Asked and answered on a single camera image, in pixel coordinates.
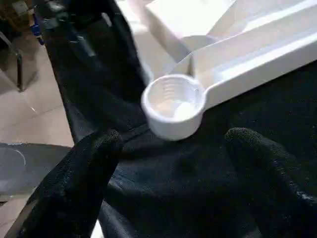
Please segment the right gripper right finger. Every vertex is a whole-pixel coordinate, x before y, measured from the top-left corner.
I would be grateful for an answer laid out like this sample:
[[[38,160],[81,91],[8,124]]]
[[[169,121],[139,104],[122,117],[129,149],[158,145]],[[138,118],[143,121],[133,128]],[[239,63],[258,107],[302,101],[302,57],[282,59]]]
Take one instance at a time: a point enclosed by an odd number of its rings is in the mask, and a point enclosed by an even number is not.
[[[317,166],[248,128],[231,128],[225,146],[262,237],[315,238]]]

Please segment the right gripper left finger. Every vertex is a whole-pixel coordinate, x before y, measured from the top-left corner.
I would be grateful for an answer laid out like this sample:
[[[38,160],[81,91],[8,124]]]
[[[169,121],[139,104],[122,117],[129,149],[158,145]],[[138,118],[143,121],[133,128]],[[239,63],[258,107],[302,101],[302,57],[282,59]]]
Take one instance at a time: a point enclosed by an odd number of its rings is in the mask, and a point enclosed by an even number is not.
[[[116,130],[92,133],[75,144],[27,200],[16,219],[16,236],[90,237],[122,147]]]

